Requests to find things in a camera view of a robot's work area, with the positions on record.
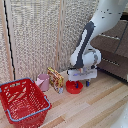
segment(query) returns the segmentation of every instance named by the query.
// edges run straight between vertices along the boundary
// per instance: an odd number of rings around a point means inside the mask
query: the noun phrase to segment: basket handle
[[[22,79],[18,79],[18,80],[14,80],[14,81],[11,81],[11,82],[6,82],[6,83],[3,83],[3,84],[0,84],[0,87],[4,84],[10,84],[10,83],[17,82],[17,81],[20,81],[20,80],[25,80],[25,79],[30,79],[32,81],[32,83],[34,83],[34,81],[31,78],[26,77],[26,78],[22,78]]]
[[[28,118],[28,117],[31,117],[31,116],[33,116],[33,115],[35,115],[35,114],[38,114],[38,113],[43,112],[43,111],[45,111],[45,110],[48,110],[48,109],[50,108],[50,102],[48,101],[48,99],[46,98],[46,96],[44,96],[44,99],[45,99],[45,100],[47,101],[47,103],[49,104],[49,106],[48,106],[47,108],[44,108],[44,109],[39,110],[39,111],[37,111],[37,112],[35,112],[35,113],[29,114],[29,115],[27,115],[27,116],[25,116],[25,117],[19,118],[19,119],[17,119],[17,120],[15,120],[15,119],[13,119],[13,118],[11,117],[10,111],[9,111],[8,109],[7,109],[6,111],[8,111],[9,117],[10,117],[10,119],[11,119],[13,122],[19,122],[19,121],[24,120],[24,119],[26,119],[26,118]]]

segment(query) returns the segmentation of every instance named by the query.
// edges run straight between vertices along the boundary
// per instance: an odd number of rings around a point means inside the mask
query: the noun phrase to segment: small object on floor
[[[89,87],[89,81],[86,81],[86,87]]]
[[[79,85],[78,88],[76,87],[75,81],[67,81],[66,82],[66,90],[71,94],[79,94],[83,88],[83,84],[79,81],[77,81],[77,84]]]
[[[48,74],[40,74],[38,75],[37,81],[35,81],[36,85],[41,89],[41,91],[45,92],[49,89],[49,75]]]
[[[55,91],[60,93],[63,93],[63,85],[64,85],[64,77],[62,77],[55,69],[52,67],[49,67],[48,75],[50,76],[50,84],[52,87],[54,87]]]

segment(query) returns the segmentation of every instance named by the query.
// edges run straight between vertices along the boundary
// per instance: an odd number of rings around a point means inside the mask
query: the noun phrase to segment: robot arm
[[[79,38],[78,44],[74,53],[71,55],[70,63],[76,70],[68,71],[71,81],[83,80],[97,77],[97,72],[94,70],[96,65],[101,62],[101,53],[98,49],[90,45],[91,40],[113,28],[122,16],[128,0],[100,0],[98,8],[92,19],[87,23]]]

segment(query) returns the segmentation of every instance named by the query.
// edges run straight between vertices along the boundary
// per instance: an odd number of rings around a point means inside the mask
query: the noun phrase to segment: shopping basket
[[[0,99],[15,128],[38,128],[51,109],[47,96],[30,78],[1,84]]]

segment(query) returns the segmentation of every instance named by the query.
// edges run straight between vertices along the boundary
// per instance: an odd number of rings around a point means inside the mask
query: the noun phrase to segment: black cable
[[[7,7],[6,7],[6,3],[4,0],[4,8],[5,8],[5,16],[6,16],[6,22],[7,22],[7,29],[8,29],[8,38],[9,38],[9,44],[10,44],[10,52],[11,52],[11,60],[12,60],[12,67],[13,67],[13,75],[14,75],[14,80],[15,80],[15,71],[14,71],[14,61],[13,61],[13,55],[12,55],[12,46],[11,46],[11,38],[10,38],[10,34],[9,34],[9,25],[8,25],[8,18],[7,18]]]

